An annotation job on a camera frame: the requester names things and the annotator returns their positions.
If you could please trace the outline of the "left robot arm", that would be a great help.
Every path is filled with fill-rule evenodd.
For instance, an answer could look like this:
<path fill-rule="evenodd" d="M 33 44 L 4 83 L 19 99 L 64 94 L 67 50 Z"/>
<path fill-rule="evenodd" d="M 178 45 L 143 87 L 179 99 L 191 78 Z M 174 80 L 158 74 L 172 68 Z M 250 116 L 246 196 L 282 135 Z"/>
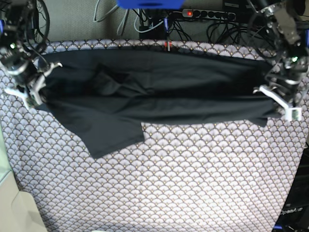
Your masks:
<path fill-rule="evenodd" d="M 309 72 L 309 49 L 301 42 L 297 32 L 295 18 L 289 13 L 283 0 L 250 0 L 254 10 L 248 23 L 250 28 L 257 16 L 265 20 L 266 31 L 274 36 L 275 54 L 267 56 L 258 48 L 256 52 L 263 59 L 273 61 L 273 69 L 267 72 L 266 85 L 254 89 L 271 98 L 284 110 L 287 121 L 300 121 L 302 108 L 300 102 L 308 93 L 308 87 L 301 87 L 301 82 Z"/>

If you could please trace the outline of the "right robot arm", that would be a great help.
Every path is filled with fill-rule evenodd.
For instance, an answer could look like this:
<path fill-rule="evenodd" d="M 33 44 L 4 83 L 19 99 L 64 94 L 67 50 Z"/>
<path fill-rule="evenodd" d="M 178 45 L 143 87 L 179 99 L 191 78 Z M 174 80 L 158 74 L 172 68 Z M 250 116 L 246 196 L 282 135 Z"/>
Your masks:
<path fill-rule="evenodd" d="M 39 10 L 41 5 L 45 19 L 45 31 L 40 32 L 41 42 L 30 43 L 29 32 L 39 29 Z M 0 28 L 0 67 L 14 79 L 14 88 L 6 88 L 8 95 L 18 97 L 27 109 L 42 105 L 46 98 L 42 90 L 46 78 L 60 62 L 47 62 L 42 53 L 47 47 L 50 31 L 50 15 L 42 0 L 13 0 L 5 12 Z"/>

